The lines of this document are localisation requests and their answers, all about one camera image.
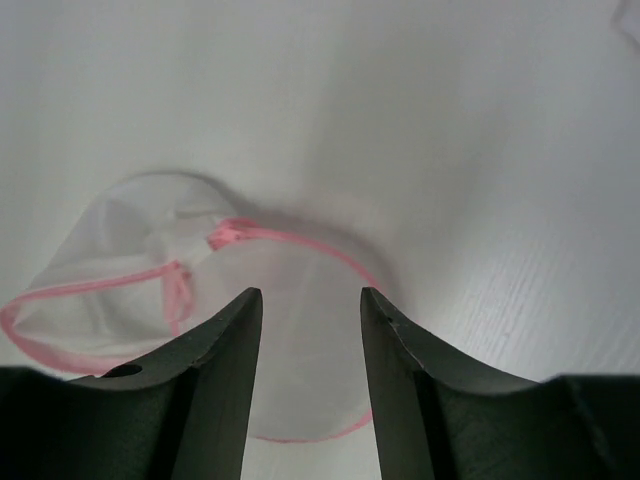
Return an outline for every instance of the white surface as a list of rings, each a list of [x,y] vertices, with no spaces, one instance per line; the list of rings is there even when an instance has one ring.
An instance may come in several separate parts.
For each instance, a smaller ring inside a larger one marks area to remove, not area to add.
[[[404,310],[485,362],[640,371],[640,58],[616,0],[132,5],[0,6],[3,301],[97,192],[188,169],[366,237]],[[246,478],[375,478],[370,430],[247,452]]]

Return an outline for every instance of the mesh bag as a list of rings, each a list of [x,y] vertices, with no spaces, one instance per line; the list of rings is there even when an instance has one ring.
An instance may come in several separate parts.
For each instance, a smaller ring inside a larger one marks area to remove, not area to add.
[[[258,287],[264,319],[249,433],[318,441],[371,418],[358,314],[367,285],[377,286],[351,257],[238,218],[206,181],[151,174],[100,195],[0,310],[0,325],[42,365],[102,375]]]

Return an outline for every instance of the fabric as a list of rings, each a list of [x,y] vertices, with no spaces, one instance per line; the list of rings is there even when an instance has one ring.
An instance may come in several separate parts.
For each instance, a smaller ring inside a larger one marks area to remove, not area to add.
[[[379,287],[331,245],[239,218],[206,181],[135,177],[100,195],[0,325],[43,365],[102,375],[263,291],[249,431],[343,436],[371,419],[359,294]]]

